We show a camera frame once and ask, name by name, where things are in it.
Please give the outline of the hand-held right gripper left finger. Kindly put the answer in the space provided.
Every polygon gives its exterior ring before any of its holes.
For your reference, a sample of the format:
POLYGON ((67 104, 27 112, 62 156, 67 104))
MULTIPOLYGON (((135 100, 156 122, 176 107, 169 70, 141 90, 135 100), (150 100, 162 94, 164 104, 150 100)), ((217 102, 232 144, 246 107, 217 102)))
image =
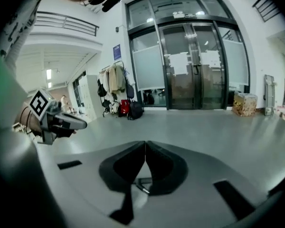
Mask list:
POLYGON ((111 191, 127 193, 145 162, 145 141, 131 142, 130 147, 103 160, 99 175, 111 191))

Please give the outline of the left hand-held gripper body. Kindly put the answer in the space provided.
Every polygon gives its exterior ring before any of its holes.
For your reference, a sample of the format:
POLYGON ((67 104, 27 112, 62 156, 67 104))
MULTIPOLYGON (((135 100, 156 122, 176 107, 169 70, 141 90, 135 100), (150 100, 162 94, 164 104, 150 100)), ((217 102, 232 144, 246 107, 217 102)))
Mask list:
POLYGON ((87 127, 87 122, 64 112, 46 89, 38 89, 29 102, 29 108, 39 120, 43 144, 52 144, 56 138, 70 137, 74 131, 87 127))

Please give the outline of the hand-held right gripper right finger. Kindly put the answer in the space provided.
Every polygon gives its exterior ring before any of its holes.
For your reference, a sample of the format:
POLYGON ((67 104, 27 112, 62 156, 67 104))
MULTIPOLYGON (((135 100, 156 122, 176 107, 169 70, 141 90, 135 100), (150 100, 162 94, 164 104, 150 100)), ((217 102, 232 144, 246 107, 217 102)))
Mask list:
POLYGON ((145 143, 145 160, 152 176, 150 196, 173 193, 188 176, 186 161, 155 142, 145 143))

